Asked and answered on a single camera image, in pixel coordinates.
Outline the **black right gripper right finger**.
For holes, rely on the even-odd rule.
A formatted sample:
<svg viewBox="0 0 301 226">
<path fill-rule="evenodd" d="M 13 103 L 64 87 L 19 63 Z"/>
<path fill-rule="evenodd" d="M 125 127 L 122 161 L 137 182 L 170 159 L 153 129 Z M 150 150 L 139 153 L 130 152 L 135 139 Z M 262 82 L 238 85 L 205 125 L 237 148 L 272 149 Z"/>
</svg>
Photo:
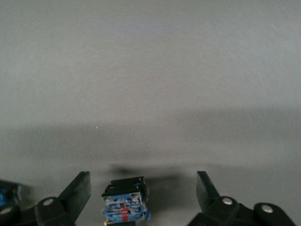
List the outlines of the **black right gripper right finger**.
<svg viewBox="0 0 301 226">
<path fill-rule="evenodd" d="M 196 195 L 201 207 L 190 226 L 294 226 L 283 209 L 259 202 L 252 209 L 229 196 L 221 196 L 205 171 L 197 172 Z"/>
</svg>

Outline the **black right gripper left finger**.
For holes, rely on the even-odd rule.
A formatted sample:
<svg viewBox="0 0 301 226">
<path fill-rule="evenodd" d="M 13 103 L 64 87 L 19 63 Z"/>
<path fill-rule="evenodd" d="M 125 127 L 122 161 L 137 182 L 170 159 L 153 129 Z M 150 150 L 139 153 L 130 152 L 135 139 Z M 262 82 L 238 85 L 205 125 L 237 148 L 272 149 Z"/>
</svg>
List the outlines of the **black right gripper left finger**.
<svg viewBox="0 0 301 226">
<path fill-rule="evenodd" d="M 50 196 L 22 210 L 20 183 L 0 181 L 2 226 L 74 226 L 91 196 L 90 172 L 80 172 L 58 197 Z"/>
</svg>

